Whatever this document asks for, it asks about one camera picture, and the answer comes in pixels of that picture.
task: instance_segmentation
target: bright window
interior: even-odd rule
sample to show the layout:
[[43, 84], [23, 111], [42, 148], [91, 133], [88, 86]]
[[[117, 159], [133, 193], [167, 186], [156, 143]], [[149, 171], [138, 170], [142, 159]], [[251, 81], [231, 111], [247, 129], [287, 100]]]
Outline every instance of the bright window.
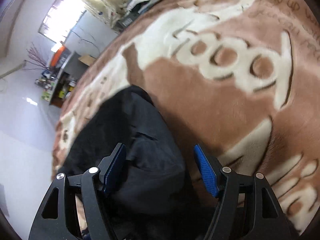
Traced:
[[84, 3], [80, 0], [55, 0], [39, 33], [55, 42], [64, 42], [84, 12]]

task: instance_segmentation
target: black fabric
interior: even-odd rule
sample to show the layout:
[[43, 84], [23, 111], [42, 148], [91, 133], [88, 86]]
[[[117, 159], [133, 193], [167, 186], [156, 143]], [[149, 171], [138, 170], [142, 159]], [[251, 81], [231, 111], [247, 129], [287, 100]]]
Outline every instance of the black fabric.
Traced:
[[118, 239], [196, 239], [213, 209], [202, 209], [184, 160], [149, 95], [131, 86], [103, 103], [79, 133], [58, 172], [84, 173], [127, 148], [118, 188], [105, 201]]

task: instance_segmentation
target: cream cartoon pattern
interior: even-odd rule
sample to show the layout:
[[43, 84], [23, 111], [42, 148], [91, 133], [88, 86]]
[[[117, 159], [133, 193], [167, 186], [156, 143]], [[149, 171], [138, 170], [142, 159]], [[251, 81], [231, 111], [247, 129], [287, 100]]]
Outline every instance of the cream cartoon pattern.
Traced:
[[[283, 31], [279, 37], [281, 39], [281, 53], [268, 48], [248, 47], [246, 42], [239, 38], [223, 37], [218, 39], [214, 33], [201, 33], [239, 16], [250, 8], [254, 1], [238, 0], [234, 5], [205, 13], [198, 12], [196, 6], [180, 7], [160, 15], [142, 34], [120, 47], [115, 57], [83, 90], [73, 108], [60, 119], [62, 130], [68, 131], [68, 140], [59, 141], [60, 149], [66, 149], [66, 152], [69, 152], [74, 139], [83, 126], [80, 120], [83, 117], [86, 120], [91, 119], [102, 102], [130, 85], [127, 80], [128, 69], [123, 52], [133, 44], [137, 50], [137, 63], [142, 71], [158, 58], [171, 59], [175, 56], [186, 67], [197, 65], [199, 72], [206, 79], [219, 81], [221, 78], [233, 76], [235, 86], [247, 94], [268, 89], [270, 86], [275, 87], [273, 105], [276, 111], [281, 111], [290, 93], [290, 77], [293, 71], [292, 46], [287, 32]], [[194, 55], [191, 53], [191, 49], [199, 41], [206, 45], [206, 49], [204, 52]], [[220, 67], [210, 62], [211, 55], [221, 47], [230, 48], [236, 52], [236, 60], [228, 66]], [[257, 57], [266, 57], [271, 61], [273, 72], [269, 77], [258, 78], [250, 73], [252, 62]], [[105, 77], [108, 77], [109, 82], [105, 82]], [[77, 109], [87, 101], [88, 97], [92, 102], [90, 107], [85, 107], [80, 115], [76, 115]], [[220, 162], [222, 165], [227, 165], [239, 159], [236, 171], [247, 175], [253, 174], [259, 167], [268, 147], [271, 131], [272, 120], [270, 118], [262, 120], [255, 129], [219, 156]], [[317, 163], [311, 162], [301, 172], [299, 178], [286, 180], [285, 176], [293, 171], [302, 159], [303, 155], [297, 153], [296, 156], [276, 166], [271, 173], [265, 174], [277, 197], [280, 198], [280, 204], [285, 212], [297, 199], [302, 203], [299, 212], [290, 218], [300, 232], [305, 230], [320, 206], [320, 202], [316, 201], [317, 191], [308, 185], [300, 191], [286, 195], [283, 199], [281, 197], [297, 185], [299, 180], [310, 176], [316, 170]]]

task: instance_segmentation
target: bed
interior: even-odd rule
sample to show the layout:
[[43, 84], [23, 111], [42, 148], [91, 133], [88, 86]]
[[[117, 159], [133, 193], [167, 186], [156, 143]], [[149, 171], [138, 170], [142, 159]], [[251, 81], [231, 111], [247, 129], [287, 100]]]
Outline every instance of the bed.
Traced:
[[163, 0], [63, 105], [53, 175], [101, 103], [134, 84], [165, 119], [203, 205], [212, 197], [193, 160], [198, 142], [238, 173], [263, 173], [302, 233], [320, 206], [319, 39], [304, 0]]

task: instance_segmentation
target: patterned blanket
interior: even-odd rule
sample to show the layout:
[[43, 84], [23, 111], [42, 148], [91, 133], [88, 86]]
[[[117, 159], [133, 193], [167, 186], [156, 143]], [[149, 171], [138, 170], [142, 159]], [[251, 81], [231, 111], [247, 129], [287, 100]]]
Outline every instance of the patterned blanket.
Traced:
[[263, 173], [302, 233], [320, 206], [319, 41], [304, 0], [163, 0], [64, 104], [53, 173], [101, 103], [135, 84], [167, 122], [204, 205], [212, 197], [193, 159], [198, 142], [238, 173]]

